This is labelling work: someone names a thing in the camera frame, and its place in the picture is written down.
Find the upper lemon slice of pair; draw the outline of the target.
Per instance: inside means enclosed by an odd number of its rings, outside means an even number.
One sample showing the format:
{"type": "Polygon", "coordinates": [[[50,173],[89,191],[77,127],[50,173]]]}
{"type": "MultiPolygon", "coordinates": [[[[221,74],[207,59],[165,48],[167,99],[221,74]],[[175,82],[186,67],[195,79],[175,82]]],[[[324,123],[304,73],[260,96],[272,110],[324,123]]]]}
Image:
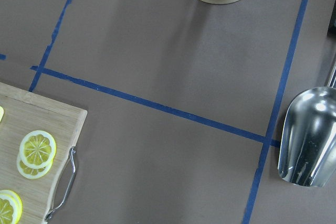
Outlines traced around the upper lemon slice of pair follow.
{"type": "Polygon", "coordinates": [[[42,130],[29,132],[19,146],[20,160],[29,168],[40,169],[53,162],[57,145],[54,137],[42,130]]]}

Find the lemon slice of pair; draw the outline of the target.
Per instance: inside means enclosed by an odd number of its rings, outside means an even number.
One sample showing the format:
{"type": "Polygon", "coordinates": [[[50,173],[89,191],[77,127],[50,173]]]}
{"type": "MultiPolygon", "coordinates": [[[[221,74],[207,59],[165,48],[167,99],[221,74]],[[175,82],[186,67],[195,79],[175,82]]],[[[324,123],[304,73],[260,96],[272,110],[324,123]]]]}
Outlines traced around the lemon slice of pair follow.
{"type": "Polygon", "coordinates": [[[57,145],[54,137],[42,130],[29,132],[19,146],[20,160],[29,168],[40,169],[53,162],[57,145]]]}
{"type": "Polygon", "coordinates": [[[17,170],[23,177],[27,179],[39,179],[45,176],[50,171],[52,165],[53,161],[51,161],[47,166],[42,168],[38,169],[30,168],[22,162],[20,155],[19,154],[17,155],[16,160],[17,170]]]}

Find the wooden cutting board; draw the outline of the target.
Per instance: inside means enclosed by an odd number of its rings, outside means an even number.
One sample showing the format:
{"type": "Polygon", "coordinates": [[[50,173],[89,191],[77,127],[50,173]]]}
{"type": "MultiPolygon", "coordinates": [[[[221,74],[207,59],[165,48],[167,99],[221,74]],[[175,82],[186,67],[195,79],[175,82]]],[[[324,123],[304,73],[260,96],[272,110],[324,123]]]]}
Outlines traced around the wooden cutting board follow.
{"type": "Polygon", "coordinates": [[[87,111],[7,84],[1,84],[1,189],[19,195],[23,203],[20,223],[47,223],[54,204],[58,182],[70,165],[87,111]],[[49,172],[27,179],[16,166],[19,146],[29,132],[42,130],[56,141],[56,155],[49,172]]]}

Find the shiny metal scoop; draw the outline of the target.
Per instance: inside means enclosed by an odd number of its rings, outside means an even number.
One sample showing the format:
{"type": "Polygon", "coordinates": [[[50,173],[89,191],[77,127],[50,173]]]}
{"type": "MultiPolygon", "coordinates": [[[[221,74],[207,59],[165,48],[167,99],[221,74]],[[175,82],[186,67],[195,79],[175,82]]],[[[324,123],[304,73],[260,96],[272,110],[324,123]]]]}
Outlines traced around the shiny metal scoop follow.
{"type": "Polygon", "coordinates": [[[325,86],[297,95],[282,130],[279,176],[304,187],[324,187],[335,172],[335,66],[325,86]]]}

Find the lower lemon slice of pair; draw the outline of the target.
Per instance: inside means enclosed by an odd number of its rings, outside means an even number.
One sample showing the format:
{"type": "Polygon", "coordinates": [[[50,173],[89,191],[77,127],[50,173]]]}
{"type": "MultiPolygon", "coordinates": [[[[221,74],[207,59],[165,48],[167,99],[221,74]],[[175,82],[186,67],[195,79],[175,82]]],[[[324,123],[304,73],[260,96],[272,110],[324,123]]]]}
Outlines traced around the lower lemon slice of pair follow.
{"type": "Polygon", "coordinates": [[[17,155],[16,160],[17,170],[23,177],[27,179],[39,179],[45,176],[50,171],[52,165],[53,161],[51,161],[47,166],[42,168],[38,169],[30,168],[22,162],[20,155],[19,154],[17,155]]]}

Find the black device box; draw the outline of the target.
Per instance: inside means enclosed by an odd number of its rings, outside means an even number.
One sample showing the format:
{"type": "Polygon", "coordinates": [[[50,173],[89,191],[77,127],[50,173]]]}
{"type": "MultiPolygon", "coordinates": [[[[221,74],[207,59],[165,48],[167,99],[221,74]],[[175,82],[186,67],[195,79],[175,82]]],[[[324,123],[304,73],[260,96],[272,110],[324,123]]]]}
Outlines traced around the black device box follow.
{"type": "Polygon", "coordinates": [[[336,35],[335,19],[336,19],[336,1],[334,2],[334,7],[332,10],[329,27],[328,27],[328,34],[332,36],[336,35]]]}

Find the single lemon slice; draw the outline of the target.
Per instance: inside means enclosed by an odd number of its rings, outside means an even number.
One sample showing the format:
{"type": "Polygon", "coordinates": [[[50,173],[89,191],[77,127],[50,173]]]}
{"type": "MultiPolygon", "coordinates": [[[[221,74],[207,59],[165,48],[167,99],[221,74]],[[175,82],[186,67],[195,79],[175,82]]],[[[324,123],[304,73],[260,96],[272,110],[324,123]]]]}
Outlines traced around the single lemon slice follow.
{"type": "Polygon", "coordinates": [[[22,200],[12,190],[1,190],[1,223],[18,223],[23,212],[22,200]]]}

